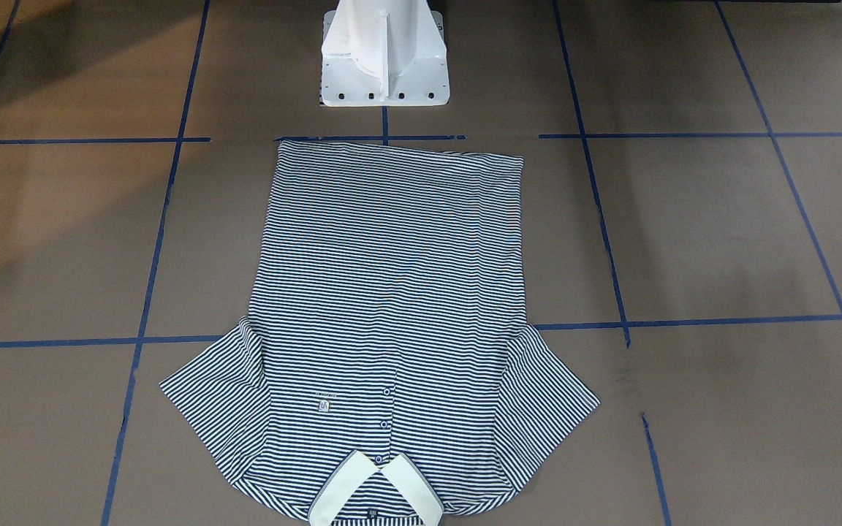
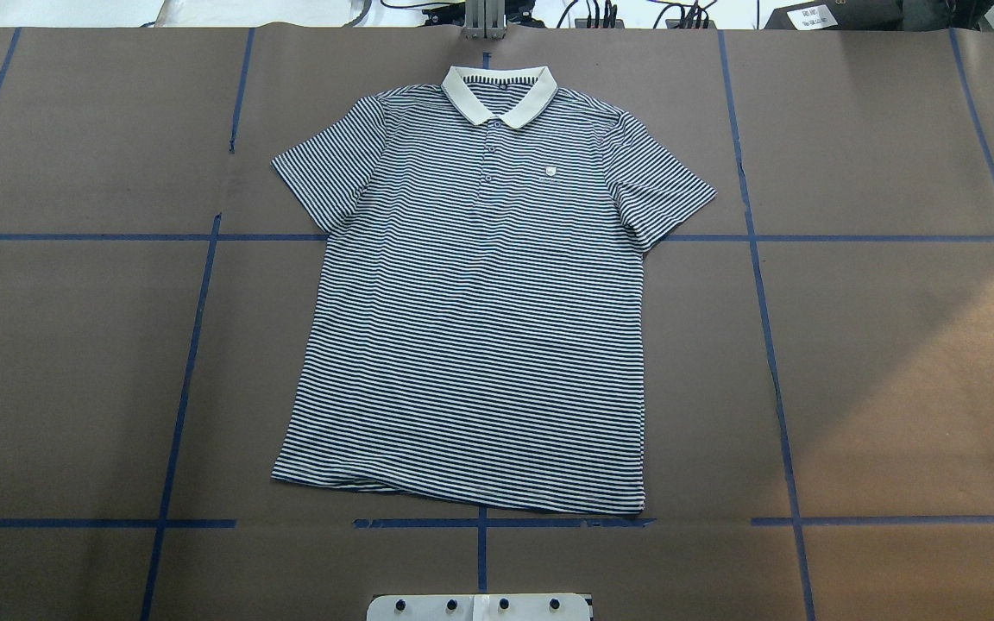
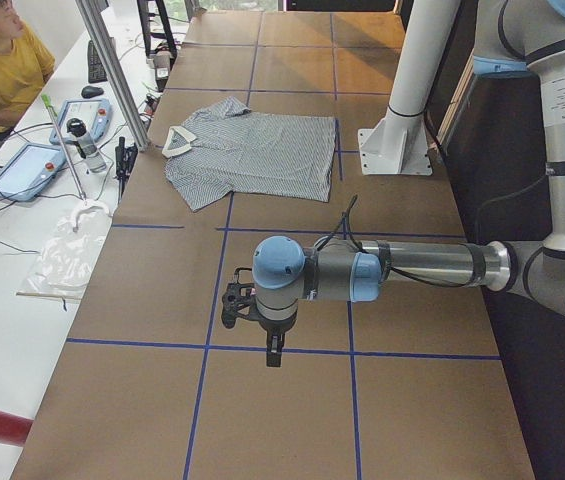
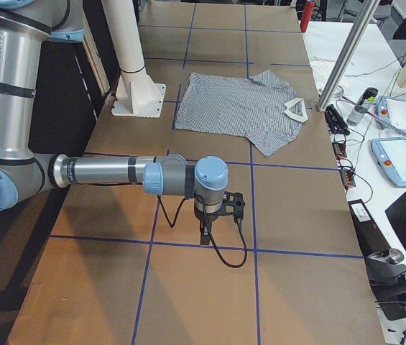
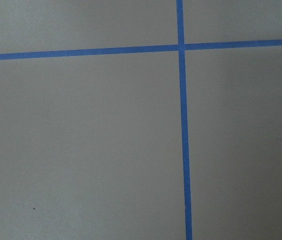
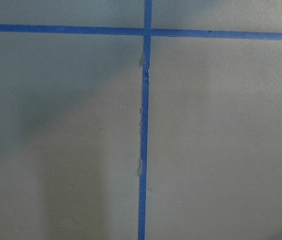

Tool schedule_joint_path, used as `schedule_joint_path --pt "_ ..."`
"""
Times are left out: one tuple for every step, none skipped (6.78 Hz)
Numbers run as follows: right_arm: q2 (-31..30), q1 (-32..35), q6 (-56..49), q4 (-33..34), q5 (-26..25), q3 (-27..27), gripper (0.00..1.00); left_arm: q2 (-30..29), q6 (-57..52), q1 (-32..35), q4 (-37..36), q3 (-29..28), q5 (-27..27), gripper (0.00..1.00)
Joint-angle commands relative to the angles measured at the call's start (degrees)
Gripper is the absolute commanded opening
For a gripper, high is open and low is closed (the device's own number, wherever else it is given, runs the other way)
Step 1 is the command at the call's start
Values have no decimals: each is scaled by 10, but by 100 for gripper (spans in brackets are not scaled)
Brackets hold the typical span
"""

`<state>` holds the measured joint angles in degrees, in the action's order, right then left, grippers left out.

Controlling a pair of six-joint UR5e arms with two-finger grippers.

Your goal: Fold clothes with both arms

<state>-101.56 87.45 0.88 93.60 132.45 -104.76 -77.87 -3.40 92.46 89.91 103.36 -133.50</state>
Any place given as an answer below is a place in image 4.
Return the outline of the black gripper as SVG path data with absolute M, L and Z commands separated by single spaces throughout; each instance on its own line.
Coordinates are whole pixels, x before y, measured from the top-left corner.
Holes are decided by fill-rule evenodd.
M 200 222 L 200 245 L 211 243 L 211 224 L 220 216 L 232 216 L 234 223 L 242 225 L 244 218 L 244 196 L 242 193 L 226 191 L 220 202 L 209 205 L 201 195 L 197 195 L 194 203 L 194 214 Z

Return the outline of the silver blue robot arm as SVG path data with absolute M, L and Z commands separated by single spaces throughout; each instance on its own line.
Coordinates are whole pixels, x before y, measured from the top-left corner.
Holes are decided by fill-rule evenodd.
M 81 1 L 0 1 L 0 211 L 51 188 L 140 185 L 155 196 L 193 200 L 201 244 L 214 244 L 218 217 L 240 226 L 245 203 L 227 191 L 229 170 L 218 157 L 189 163 L 176 154 L 68 157 L 29 149 L 41 45 L 83 38 Z

